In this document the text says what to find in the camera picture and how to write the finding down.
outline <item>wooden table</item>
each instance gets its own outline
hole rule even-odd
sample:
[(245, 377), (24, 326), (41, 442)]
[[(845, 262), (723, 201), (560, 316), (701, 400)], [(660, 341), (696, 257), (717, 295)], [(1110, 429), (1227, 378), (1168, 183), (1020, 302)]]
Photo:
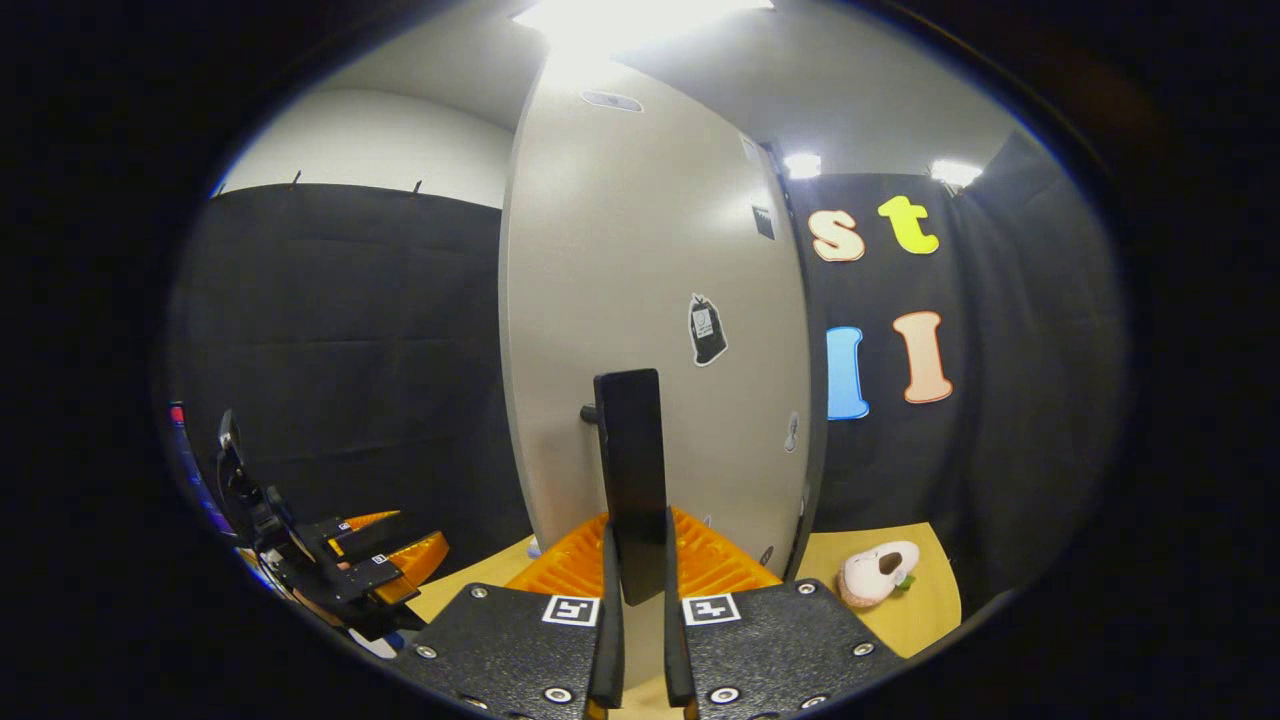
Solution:
[[(408, 601), (408, 607), (430, 623), (467, 583), (507, 584), (532, 562), (527, 555), (531, 539), (532, 536), (470, 568), (426, 583), (419, 588), (421, 594)], [(911, 589), (895, 591), (876, 607), (852, 612), (893, 652), (910, 657), (960, 624), (960, 591), (942, 543), (928, 523), (874, 530), (813, 533), (796, 578), (818, 579), (838, 594), (836, 574), (841, 562), (850, 555), (899, 539), (911, 541), (920, 547), (920, 562), (911, 573), (915, 575)], [(660, 635), (660, 628), (655, 633)], [(649, 678), (628, 675), (622, 705), (623, 707), (609, 711), (611, 720), (684, 717), (680, 708), (667, 706), (667, 685), (660, 673)]]

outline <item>black curtain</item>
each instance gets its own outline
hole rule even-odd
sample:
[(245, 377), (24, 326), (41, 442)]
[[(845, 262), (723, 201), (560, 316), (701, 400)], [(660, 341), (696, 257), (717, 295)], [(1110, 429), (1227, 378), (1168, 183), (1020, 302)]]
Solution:
[[(791, 182), (813, 301), (863, 332), (870, 411), (828, 423), (815, 532), (928, 520), (968, 616), (1044, 568), (1093, 498), (1120, 413), (1125, 334), (1105, 229), (1056, 161), (1019, 133), (952, 197), (923, 176)], [(905, 195), (940, 245), (901, 247), (877, 209)], [(817, 210), (844, 210), (865, 243), (828, 263)], [(896, 318), (933, 311), (951, 396), (913, 405)]]
[(210, 200), (166, 346), (205, 477), (232, 407), (250, 471), (303, 521), (411, 514), (449, 541), (438, 575), (527, 536), (502, 392), (499, 223), (493, 208), (370, 187)]

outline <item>ceiling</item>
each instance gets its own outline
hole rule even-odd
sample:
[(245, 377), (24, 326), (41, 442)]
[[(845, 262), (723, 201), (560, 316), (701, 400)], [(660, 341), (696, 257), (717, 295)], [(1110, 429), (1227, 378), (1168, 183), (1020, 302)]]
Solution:
[[(460, 3), (384, 44), (317, 90), (424, 97), (515, 131), (547, 54), (511, 17), (532, 0)], [(676, 87), (824, 173), (924, 173), (934, 159), (984, 165), (1016, 122), (924, 49), (877, 20), (774, 0), (614, 59)]]

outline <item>screw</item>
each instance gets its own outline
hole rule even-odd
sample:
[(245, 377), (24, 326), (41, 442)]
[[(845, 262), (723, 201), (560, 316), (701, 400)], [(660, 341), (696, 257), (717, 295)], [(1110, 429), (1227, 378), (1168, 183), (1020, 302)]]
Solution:
[(737, 700), (737, 689), (735, 688), (721, 688), (712, 692), (712, 702), (716, 705), (724, 705), (727, 702), (733, 702)]

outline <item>ceiling light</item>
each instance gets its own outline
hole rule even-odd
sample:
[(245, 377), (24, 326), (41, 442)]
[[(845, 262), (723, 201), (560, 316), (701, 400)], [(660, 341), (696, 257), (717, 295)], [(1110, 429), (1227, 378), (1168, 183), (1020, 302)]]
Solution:
[(557, 49), (613, 53), (736, 10), (772, 8), (769, 0), (543, 0), (511, 19), (541, 32)]
[(791, 179), (815, 178), (822, 174), (822, 158), (812, 152), (787, 155), (782, 164), (787, 167), (787, 177)]
[(956, 163), (955, 160), (934, 160), (929, 167), (929, 174), (936, 181), (942, 181), (950, 186), (964, 187), (982, 174), (982, 168)]

